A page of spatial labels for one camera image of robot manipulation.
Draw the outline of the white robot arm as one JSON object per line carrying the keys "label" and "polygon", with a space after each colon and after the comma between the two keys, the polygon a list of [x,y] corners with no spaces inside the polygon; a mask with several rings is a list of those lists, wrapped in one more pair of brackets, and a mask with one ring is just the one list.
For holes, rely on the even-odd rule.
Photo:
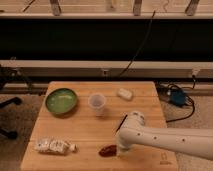
{"label": "white robot arm", "polygon": [[133,144],[213,160],[213,129],[148,127],[139,111],[127,114],[116,131],[117,153],[128,151]]}

